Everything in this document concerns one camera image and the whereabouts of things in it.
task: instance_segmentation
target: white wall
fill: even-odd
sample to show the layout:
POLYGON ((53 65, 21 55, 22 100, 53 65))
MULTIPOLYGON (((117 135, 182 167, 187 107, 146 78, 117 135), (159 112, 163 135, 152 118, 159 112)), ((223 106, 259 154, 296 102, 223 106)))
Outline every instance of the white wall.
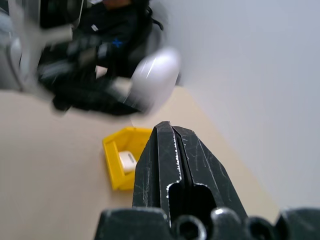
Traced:
POLYGON ((153 6, 182 54, 182 84, 275 202, 320 207, 320 1, 153 6))

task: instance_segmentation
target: beige table surface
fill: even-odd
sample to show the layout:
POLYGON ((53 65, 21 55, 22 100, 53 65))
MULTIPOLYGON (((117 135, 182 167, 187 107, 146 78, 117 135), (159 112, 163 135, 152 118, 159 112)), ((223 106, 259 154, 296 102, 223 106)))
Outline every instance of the beige table surface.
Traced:
POLYGON ((130 207, 112 192, 102 139, 161 121, 194 130, 225 166, 249 215, 273 221, 277 206, 183 88, 155 115, 114 118, 52 111, 31 96, 0 92, 0 239, 91 240, 105 208, 130 207))

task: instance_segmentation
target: yellow bin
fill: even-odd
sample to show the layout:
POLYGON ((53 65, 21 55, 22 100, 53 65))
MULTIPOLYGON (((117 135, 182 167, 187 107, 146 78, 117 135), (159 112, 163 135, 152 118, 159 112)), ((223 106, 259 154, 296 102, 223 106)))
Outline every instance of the yellow bin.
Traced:
POLYGON ((129 151, 138 161, 151 133, 152 129, 126 127, 103 139, 102 144, 113 190, 134 188, 135 172, 125 174, 119 152, 129 151))

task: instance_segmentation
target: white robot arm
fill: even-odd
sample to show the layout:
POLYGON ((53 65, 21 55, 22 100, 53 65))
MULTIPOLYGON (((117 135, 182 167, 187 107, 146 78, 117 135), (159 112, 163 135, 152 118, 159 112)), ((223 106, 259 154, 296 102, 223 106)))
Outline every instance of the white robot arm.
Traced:
MULTIPOLYGON (((39 62, 45 48, 68 43, 80 22, 84 0, 9 0, 9 13, 17 38, 9 46, 13 76, 22 92, 52 101, 55 93, 39 82, 39 62), (63 9, 54 9, 59 2, 63 9)), ((124 102, 144 106, 144 112, 158 109, 171 95, 180 71, 180 56, 163 48, 147 56, 132 75, 132 87, 124 102)))

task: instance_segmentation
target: yellow plastic container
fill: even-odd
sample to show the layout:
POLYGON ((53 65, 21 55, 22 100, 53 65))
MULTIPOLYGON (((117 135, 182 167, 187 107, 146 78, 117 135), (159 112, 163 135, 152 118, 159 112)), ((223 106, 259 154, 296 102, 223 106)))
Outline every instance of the yellow plastic container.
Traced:
POLYGON ((129 151, 138 161, 151 133, 152 129, 126 127, 103 139, 102 144, 113 190, 134 189, 135 172, 125 174, 119 152, 129 151))

